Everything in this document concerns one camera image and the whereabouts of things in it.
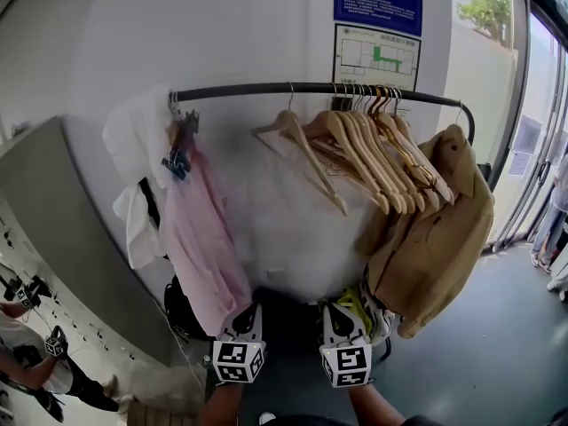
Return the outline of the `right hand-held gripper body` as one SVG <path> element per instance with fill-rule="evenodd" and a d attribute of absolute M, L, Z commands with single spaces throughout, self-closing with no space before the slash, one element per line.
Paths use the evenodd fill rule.
<path fill-rule="evenodd" d="M 366 385 L 372 345 L 359 316 L 338 304 L 323 308 L 322 367 L 334 388 Z"/>

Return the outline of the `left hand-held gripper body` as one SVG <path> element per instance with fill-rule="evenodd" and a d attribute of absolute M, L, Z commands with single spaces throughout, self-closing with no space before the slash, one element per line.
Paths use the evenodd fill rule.
<path fill-rule="evenodd" d="M 259 303 L 236 309 L 213 343 L 212 362 L 222 383 L 253 383 L 264 364 L 263 313 Z"/>

